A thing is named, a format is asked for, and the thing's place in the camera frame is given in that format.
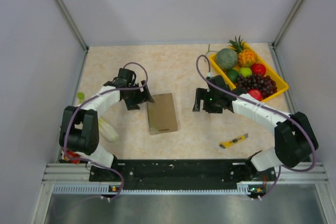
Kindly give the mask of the yellow utility knife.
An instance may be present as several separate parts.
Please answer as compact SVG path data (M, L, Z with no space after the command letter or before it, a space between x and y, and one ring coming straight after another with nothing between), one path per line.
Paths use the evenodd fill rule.
M239 137L236 137L235 139L233 140L230 140L230 141L226 141L226 142L221 142L219 144L220 148L222 149L226 149L226 148L229 148L237 143L240 143L242 141L244 141L246 138L248 138L248 134L244 134L244 135L241 135Z

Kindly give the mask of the brown cardboard express box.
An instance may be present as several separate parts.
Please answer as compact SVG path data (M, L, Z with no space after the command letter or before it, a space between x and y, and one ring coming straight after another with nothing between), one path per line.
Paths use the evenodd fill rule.
M172 93L157 94L147 102L149 132L151 135L176 132L178 123Z

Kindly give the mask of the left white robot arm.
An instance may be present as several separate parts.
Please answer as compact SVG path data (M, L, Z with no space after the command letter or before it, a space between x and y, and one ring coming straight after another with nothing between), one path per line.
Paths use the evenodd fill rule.
M120 68L112 81L106 82L96 95L81 105L67 106L62 116L59 145L102 167L101 174L107 180L116 179L119 168L113 164L115 156L99 143L99 119L122 100L129 111L138 110L144 102L154 102L146 80L137 83L135 72L127 68Z

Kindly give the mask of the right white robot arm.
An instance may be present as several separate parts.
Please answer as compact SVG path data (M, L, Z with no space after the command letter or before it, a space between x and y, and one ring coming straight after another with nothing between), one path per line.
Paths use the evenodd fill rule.
M264 171L283 166L296 171L308 156L315 156L319 147L308 117L302 112L290 114L276 110L254 99L244 89L229 90L222 76L207 77L207 88L197 88L194 112L219 113L229 110L243 115L267 129L274 136L274 146L252 155L245 174L252 180Z

